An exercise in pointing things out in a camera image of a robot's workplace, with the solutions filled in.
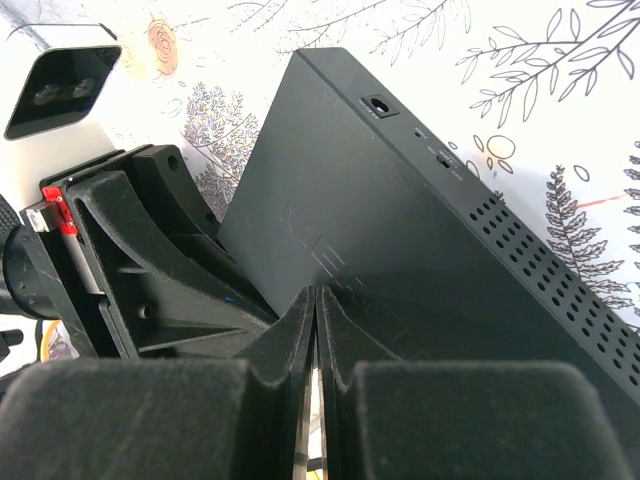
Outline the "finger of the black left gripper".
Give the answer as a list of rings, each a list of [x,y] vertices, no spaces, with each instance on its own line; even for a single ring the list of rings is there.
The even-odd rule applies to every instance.
[[[227,260],[216,241],[219,222],[173,145],[133,155],[134,186],[152,220],[181,253],[194,260]]]

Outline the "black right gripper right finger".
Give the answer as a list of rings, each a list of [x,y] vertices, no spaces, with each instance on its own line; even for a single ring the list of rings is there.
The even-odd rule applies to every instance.
[[[402,361],[317,291],[329,479],[635,479],[596,387],[555,361]]]

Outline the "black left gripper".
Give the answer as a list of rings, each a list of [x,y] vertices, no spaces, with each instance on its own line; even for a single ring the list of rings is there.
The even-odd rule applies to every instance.
[[[234,355],[277,317],[158,227],[136,170],[148,149],[39,174],[4,251],[5,287],[18,311],[61,320],[82,356]]]

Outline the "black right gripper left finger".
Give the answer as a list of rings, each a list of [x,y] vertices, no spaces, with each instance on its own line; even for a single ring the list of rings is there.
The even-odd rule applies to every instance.
[[[302,479],[315,293],[231,359],[41,363],[1,402],[5,479]]]

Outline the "black network switch box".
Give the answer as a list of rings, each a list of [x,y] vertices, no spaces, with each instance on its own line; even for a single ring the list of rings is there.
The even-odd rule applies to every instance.
[[[275,311],[327,284],[399,357],[556,360],[639,395],[622,320],[342,48],[291,56],[218,238]]]

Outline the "floral patterned table mat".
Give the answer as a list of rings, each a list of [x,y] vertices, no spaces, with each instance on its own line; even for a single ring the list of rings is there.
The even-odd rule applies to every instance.
[[[174,140],[223,216],[290,55],[353,54],[639,325],[635,1],[5,1],[1,27],[102,23],[113,140]]]

